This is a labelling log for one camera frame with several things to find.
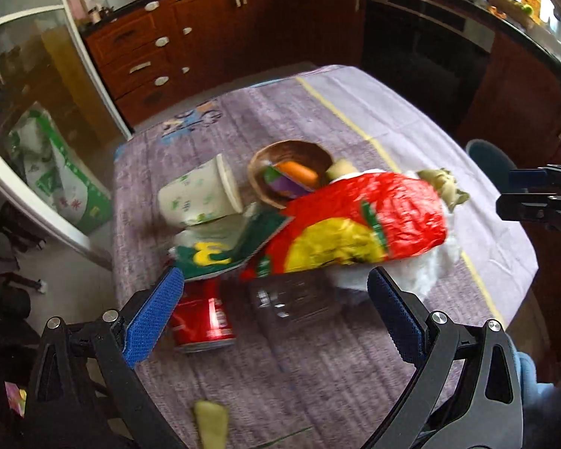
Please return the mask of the green peel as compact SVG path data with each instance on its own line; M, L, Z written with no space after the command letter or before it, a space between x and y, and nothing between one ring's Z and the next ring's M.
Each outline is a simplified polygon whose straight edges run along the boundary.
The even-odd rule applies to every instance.
M423 169L416 175L433 187L450 212L453 212L457 206L465 204L470 198L469 193L459 189L455 176L446 168Z

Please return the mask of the red soda can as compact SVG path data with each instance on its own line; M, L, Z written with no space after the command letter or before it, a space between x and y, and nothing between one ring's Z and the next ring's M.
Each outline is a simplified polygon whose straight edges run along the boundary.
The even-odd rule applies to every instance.
M236 336L220 292L221 280L188 282L169 320L174 346L198 353L231 346Z

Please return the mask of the red yellow plastic bag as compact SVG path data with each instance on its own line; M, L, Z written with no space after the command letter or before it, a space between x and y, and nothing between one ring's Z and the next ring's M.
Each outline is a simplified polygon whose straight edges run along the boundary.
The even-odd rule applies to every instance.
M243 282L356 263L420 256L447 236L441 199L424 180L369 172L292 200L288 227L249 260Z

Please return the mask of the green yellow snack packet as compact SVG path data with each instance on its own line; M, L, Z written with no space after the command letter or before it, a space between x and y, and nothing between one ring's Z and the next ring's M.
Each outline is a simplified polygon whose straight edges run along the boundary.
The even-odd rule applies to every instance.
M243 268L292 221L273 207L253 202L241 214L186 227L173 238L168 256L185 280L212 279Z

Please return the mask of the clear plastic bottle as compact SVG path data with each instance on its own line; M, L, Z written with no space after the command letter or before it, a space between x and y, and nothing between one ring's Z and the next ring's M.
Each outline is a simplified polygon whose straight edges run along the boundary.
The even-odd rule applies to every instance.
M318 326L341 310L336 289L322 270L256 278L248 291L260 328L272 339Z

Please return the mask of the teal trash bin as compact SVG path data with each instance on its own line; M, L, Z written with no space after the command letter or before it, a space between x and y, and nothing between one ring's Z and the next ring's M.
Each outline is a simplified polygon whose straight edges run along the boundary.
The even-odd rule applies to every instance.
M517 166L503 150L487 140L472 139L465 151L500 193L517 191L510 182L510 172Z

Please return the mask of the wooden kitchen cabinets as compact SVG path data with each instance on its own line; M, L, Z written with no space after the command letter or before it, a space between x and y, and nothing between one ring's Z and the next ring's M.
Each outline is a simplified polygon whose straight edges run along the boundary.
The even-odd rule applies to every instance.
M561 163L561 62L513 24L467 0L427 0L496 33L490 62L456 133L521 167ZM124 120L299 63L360 69L369 0L138 0L85 31Z

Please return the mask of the pale green peel scrap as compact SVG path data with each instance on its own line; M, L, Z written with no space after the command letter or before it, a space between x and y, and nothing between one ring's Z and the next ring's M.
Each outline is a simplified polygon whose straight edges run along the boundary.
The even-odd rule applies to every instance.
M225 449L229 430L229 412L225 406L208 400L194 405L198 435L203 449Z

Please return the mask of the purple white tablecloth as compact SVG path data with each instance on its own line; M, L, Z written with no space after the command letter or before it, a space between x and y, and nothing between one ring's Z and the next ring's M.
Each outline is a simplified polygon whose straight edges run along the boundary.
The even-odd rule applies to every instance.
M367 292L385 269L454 322L508 324L537 272L499 191L432 120L355 67L239 89L123 144L114 275L128 301L167 263L189 291L135 367L182 442L195 408L227 446L358 448L413 376Z

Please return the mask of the built-in black oven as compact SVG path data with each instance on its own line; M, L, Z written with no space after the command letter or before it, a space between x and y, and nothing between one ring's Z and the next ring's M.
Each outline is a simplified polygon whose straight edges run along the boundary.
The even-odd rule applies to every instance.
M369 0L361 68L453 136L487 71L495 37L427 0Z

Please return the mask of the pale yellow fruit piece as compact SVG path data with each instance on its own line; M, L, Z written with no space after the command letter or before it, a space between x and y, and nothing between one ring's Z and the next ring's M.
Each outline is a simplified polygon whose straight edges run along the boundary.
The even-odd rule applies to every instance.
M346 159L339 159L335 161L326 171L325 174L329 181L339 180L343 176L358 174L359 170Z

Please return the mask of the paper cup with flowers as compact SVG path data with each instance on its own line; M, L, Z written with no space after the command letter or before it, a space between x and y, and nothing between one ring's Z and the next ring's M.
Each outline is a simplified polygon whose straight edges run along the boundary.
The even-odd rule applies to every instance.
M172 226L199 225L244 210L239 187L222 153L162 187L158 206Z

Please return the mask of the orange carrot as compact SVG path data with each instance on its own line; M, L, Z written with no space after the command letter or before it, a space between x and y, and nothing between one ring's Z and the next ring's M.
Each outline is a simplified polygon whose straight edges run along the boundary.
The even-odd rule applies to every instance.
M291 180L300 183L303 187L307 187L310 190L315 190L319 187L318 173L299 162L285 160L278 163L275 168Z

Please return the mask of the green white sack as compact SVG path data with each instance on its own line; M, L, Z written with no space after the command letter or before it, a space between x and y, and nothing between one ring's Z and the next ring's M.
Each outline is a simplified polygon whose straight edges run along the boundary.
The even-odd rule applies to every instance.
M110 191L68 146L48 110L33 103L6 138L14 169L47 206L90 234L112 218Z

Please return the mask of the wooden bowl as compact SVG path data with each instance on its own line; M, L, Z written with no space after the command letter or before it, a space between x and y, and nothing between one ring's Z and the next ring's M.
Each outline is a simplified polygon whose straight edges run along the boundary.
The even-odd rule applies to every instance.
M327 186L326 171L333 163L332 155L316 143L285 140L256 152L247 176L263 203L284 209L290 201Z

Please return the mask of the glass sliding door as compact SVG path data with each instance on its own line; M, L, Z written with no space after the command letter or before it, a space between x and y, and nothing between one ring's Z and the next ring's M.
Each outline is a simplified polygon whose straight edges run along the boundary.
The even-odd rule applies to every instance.
M111 269L111 153L131 135L83 42L82 0L0 0L0 192Z

